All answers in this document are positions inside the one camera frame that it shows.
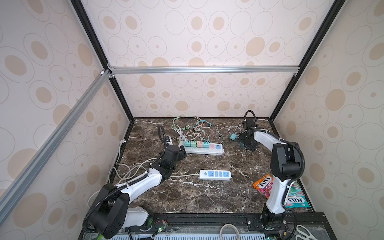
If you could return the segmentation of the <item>green charger plug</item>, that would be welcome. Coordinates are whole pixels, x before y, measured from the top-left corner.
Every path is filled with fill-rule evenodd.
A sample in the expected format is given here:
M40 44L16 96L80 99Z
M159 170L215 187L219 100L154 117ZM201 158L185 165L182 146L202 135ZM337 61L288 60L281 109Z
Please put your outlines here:
M197 141L191 141L191 148L197 148L198 147L198 142Z

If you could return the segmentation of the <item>long white power strip pastel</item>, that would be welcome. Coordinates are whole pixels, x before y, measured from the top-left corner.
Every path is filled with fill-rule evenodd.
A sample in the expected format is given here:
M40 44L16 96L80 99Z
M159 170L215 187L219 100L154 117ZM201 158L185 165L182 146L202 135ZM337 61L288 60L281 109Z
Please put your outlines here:
M179 147L184 146L184 141L181 141L179 143ZM202 154L202 155L218 155L221 156L224 153L223 145L222 144L214 144L210 143L209 149L204 148L191 148L191 147L185 147L187 154Z

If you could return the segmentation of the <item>short white power strip blue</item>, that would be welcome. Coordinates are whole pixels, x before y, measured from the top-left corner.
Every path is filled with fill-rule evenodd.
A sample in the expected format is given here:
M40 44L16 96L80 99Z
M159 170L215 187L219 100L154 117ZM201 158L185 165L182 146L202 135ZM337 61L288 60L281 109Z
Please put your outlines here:
M222 170L200 170L200 180L218 180L218 181L229 181L232 178L230 171Z

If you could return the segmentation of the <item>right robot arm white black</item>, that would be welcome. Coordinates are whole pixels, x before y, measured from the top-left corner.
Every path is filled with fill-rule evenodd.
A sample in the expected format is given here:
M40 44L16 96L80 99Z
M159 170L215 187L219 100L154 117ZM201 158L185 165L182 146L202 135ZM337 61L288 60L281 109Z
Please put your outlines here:
M261 144L272 152L270 169L274 181L265 212L270 216L282 215L286 211L289 190L304 173L304 154L297 143L286 141L262 129L255 120L244 118L243 128L244 131L238 136L243 149L253 152Z

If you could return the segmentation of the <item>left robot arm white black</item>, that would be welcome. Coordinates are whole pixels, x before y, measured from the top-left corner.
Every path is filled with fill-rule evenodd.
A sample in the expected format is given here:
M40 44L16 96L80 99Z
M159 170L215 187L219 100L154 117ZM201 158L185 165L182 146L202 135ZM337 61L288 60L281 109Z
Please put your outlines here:
M149 213L130 204L149 189L166 181L174 172L178 161L187 157L184 146L167 146L148 170L126 184L104 185L85 215L82 228L86 233L98 233L111 239L121 229L143 226Z

